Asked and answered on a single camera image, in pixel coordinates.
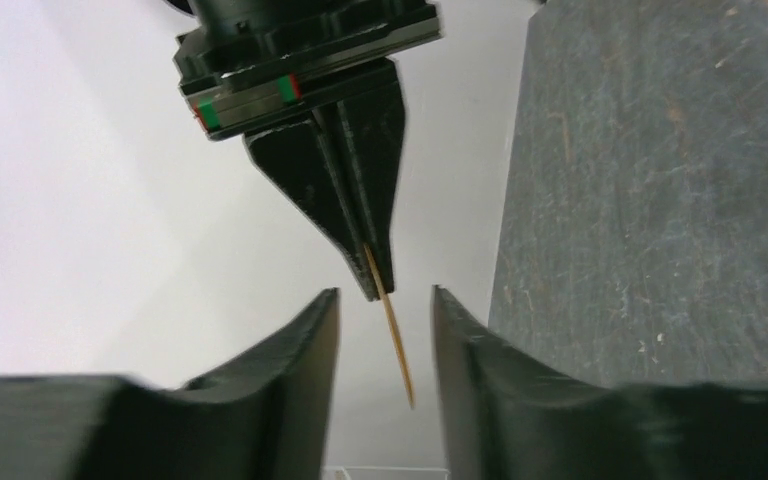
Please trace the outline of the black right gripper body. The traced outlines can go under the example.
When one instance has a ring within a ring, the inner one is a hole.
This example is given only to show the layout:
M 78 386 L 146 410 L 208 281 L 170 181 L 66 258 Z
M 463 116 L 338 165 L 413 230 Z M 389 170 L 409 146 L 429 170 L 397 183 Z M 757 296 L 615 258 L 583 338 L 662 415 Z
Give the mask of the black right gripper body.
M 357 86 L 342 70 L 442 35 L 434 1 L 175 1 L 196 29 L 173 57 L 179 91 L 221 141 L 335 101 Z

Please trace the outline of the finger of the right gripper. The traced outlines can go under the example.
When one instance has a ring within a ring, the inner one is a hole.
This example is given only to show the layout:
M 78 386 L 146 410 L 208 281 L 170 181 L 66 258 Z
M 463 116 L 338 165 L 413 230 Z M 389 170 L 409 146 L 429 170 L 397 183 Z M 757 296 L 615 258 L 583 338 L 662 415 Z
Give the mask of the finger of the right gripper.
M 372 301 L 360 225 L 328 134 L 315 120 L 298 119 L 247 134 L 245 143 L 257 168 L 335 246 Z
M 388 58 L 348 73 L 351 90 L 314 111 L 336 205 L 322 232 L 338 248 L 365 295 L 395 290 L 391 223 L 406 113 L 396 63 Z

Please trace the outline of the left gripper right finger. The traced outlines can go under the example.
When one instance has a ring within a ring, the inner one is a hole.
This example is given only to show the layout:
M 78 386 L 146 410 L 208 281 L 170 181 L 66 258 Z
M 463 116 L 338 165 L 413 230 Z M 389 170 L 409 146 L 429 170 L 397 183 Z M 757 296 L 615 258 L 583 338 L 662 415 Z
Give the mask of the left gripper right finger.
M 768 479 L 768 382 L 598 387 L 432 300 L 454 479 Z

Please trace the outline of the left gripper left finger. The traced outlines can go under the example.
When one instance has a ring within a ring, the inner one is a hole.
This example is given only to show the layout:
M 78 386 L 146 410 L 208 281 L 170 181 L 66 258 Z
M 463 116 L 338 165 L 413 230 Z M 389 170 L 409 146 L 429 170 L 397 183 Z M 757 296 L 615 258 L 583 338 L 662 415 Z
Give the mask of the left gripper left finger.
M 0 376 L 0 479 L 317 479 L 339 292 L 255 346 L 156 389 L 123 375 Z

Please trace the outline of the brown paper coffee filter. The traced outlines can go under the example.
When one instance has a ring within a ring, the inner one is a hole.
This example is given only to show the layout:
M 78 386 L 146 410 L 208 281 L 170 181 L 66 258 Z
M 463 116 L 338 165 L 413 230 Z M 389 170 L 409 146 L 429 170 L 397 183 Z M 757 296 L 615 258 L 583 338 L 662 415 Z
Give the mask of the brown paper coffee filter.
M 413 380 L 410 372 L 407 355 L 403 345 L 401 331 L 395 315 L 395 311 L 393 309 L 392 302 L 389 298 L 389 294 L 385 289 L 385 285 L 381 278 L 380 271 L 378 269 L 377 263 L 375 261 L 375 258 L 370 246 L 368 244 L 363 244 L 363 249 L 364 249 L 366 260 L 369 265 L 370 272 L 379 296 L 379 300 L 382 302 L 384 312 L 387 318 L 390 336 L 393 342 L 394 351 L 397 356 L 401 376 L 403 379 L 405 393 L 408 399 L 408 405 L 411 410 L 414 410 L 416 408 L 415 389 L 413 385 Z

